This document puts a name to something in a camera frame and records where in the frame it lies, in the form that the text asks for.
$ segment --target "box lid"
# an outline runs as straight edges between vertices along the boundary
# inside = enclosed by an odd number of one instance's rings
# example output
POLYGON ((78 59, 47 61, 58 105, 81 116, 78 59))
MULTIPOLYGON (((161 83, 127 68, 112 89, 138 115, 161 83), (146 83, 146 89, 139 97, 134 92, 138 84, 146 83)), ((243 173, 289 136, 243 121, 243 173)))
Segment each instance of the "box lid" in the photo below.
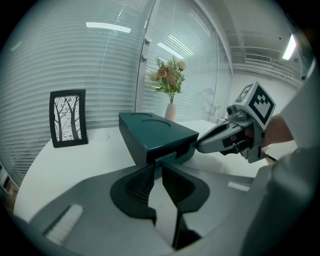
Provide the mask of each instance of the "box lid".
POLYGON ((125 122, 147 151, 196 141, 199 133, 153 113, 120 113, 125 122))

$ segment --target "picture frame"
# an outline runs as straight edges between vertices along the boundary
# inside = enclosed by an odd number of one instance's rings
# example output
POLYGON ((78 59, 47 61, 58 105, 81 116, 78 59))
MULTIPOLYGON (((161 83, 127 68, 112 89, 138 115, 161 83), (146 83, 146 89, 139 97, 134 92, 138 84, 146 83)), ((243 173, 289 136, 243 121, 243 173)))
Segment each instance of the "picture frame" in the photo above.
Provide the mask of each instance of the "picture frame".
POLYGON ((88 144, 86 125, 86 90, 52 91, 49 123, 54 148, 88 144))

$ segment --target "window blinds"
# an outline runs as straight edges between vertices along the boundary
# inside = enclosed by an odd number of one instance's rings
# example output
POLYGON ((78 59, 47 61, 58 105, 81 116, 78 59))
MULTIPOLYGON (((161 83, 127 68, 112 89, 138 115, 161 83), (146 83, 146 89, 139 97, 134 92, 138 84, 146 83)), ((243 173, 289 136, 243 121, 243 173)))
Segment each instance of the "window blinds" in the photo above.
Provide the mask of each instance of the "window blinds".
POLYGON ((232 73, 228 61, 226 51, 217 35, 218 42, 218 76, 216 81, 216 90, 213 100, 212 111, 209 121, 217 124, 220 119, 224 119, 227 114, 227 106, 229 104, 232 73))
POLYGON ((50 92, 86 89, 88 129, 134 110, 154 2, 41 1, 21 20, 0 60, 0 158, 19 185, 51 138, 50 92))
MULTIPOLYGON (((182 93, 176 94, 176 120, 209 120, 218 70, 216 33, 191 0, 161 1, 152 31, 146 73, 156 72, 155 58, 173 56, 187 64, 182 93)), ((143 112, 165 115, 169 97, 155 92, 146 75, 143 112)))

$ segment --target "flower vase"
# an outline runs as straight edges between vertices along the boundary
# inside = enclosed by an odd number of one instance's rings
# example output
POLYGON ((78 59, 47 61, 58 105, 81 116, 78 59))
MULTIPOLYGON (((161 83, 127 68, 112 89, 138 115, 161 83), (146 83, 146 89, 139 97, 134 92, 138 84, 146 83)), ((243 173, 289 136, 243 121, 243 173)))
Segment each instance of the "flower vase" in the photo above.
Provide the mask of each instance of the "flower vase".
POLYGON ((166 107, 165 111, 165 119, 168 119, 170 121, 175 121, 176 120, 176 105, 173 103, 169 103, 168 106, 166 107))

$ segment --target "air vent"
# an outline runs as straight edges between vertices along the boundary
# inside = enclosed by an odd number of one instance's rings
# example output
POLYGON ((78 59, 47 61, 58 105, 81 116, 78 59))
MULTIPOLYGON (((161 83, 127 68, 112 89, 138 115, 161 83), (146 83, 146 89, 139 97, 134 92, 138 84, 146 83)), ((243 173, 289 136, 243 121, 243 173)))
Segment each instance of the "air vent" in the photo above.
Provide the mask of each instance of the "air vent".
POLYGON ((83 211, 84 209, 82 206, 77 204, 71 205, 55 225, 44 234, 46 238, 61 246, 74 229, 83 211))
POLYGON ((245 60, 246 61, 256 61, 256 62, 268 63, 268 64, 271 62, 270 57, 260 56, 260 55, 255 55, 255 54, 246 54, 245 60))

